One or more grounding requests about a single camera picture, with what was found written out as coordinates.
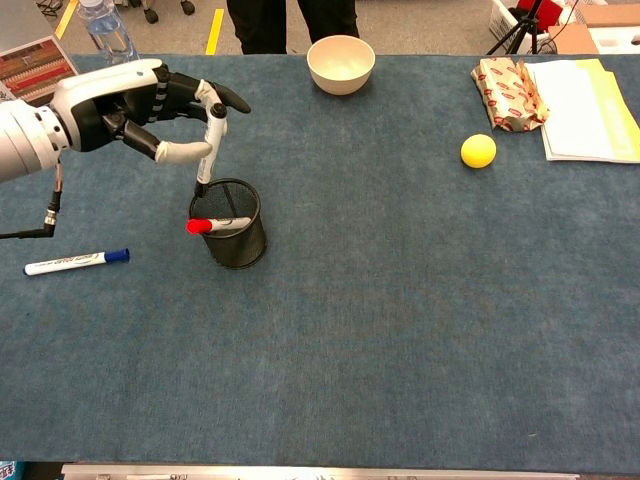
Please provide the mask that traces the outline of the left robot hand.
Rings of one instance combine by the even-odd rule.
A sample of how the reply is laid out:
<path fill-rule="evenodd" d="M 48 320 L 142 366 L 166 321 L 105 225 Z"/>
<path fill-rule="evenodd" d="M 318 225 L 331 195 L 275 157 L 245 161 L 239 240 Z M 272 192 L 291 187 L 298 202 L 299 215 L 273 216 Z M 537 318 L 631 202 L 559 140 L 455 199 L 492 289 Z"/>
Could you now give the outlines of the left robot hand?
<path fill-rule="evenodd" d="M 49 107 L 77 152 L 121 141 L 158 164 L 185 164 L 211 153 L 211 144 L 160 140 L 145 126 L 178 117 L 205 122 L 207 108 L 217 103 L 251 112 L 242 97 L 219 83 L 172 72 L 160 59 L 142 59 L 60 81 Z"/>

